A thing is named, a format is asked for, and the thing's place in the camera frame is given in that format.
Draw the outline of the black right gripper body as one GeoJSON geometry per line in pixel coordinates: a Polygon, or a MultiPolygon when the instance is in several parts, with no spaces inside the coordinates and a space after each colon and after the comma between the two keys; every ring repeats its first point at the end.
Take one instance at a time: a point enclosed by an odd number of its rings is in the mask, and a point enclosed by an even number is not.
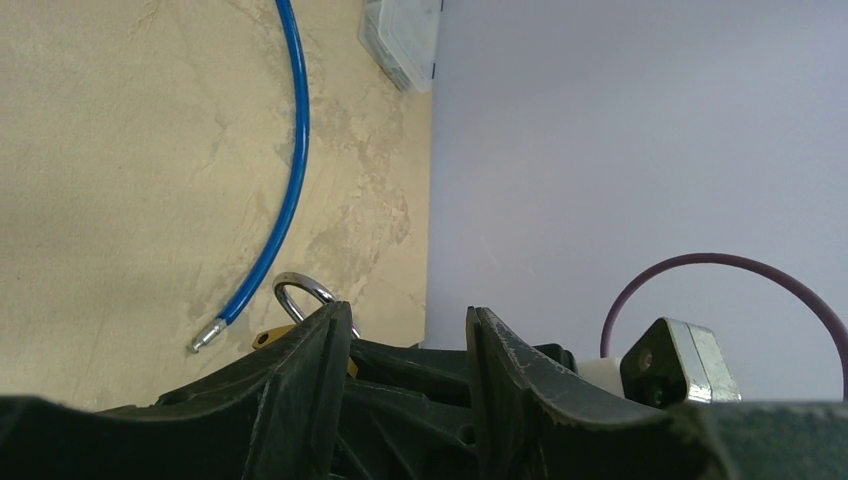
{"type": "Polygon", "coordinates": [[[356,340],[334,479],[483,479],[467,355],[356,340]]]}

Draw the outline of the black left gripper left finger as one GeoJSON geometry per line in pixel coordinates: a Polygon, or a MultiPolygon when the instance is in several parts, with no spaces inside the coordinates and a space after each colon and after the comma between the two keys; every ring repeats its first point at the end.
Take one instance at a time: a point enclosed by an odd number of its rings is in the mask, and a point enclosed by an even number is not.
{"type": "Polygon", "coordinates": [[[349,304],[146,407],[1,400],[5,479],[324,479],[347,376],[349,304]]]}

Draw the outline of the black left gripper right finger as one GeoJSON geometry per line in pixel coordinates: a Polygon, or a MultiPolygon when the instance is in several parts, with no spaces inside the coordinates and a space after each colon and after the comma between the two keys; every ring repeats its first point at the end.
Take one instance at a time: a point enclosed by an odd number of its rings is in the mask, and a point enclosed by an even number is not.
{"type": "Polygon", "coordinates": [[[655,409],[580,378],[487,308],[466,315],[485,479],[843,479],[843,402],[655,409]]]}

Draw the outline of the blue cable lock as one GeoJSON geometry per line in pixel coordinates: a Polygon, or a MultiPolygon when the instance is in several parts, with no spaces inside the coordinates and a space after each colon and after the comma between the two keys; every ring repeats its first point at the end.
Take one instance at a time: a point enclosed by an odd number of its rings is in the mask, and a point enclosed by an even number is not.
{"type": "Polygon", "coordinates": [[[273,29],[280,35],[282,57],[288,65],[289,78],[282,85],[290,87],[290,117],[292,120],[290,154],[287,156],[287,173],[275,180],[281,187],[280,207],[277,210],[267,240],[257,252],[251,267],[234,289],[221,310],[211,317],[187,344],[187,352],[197,354],[208,346],[225,329],[231,326],[248,307],[270,273],[295,219],[304,187],[310,150],[311,105],[308,68],[297,17],[290,1],[270,1],[273,11],[270,20],[259,20],[259,25],[273,29]]]}

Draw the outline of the brass padlock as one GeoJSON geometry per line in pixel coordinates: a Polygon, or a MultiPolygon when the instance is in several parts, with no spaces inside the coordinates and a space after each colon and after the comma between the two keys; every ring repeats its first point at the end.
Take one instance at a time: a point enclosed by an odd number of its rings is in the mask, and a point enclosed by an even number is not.
{"type": "Polygon", "coordinates": [[[283,272],[277,275],[273,281],[275,298],[285,313],[293,320],[293,324],[276,327],[259,333],[252,342],[252,349],[257,351],[289,333],[296,325],[303,323],[307,315],[294,301],[287,288],[293,287],[306,292],[321,305],[337,302],[338,298],[324,285],[305,274],[298,272],[283,272]]]}

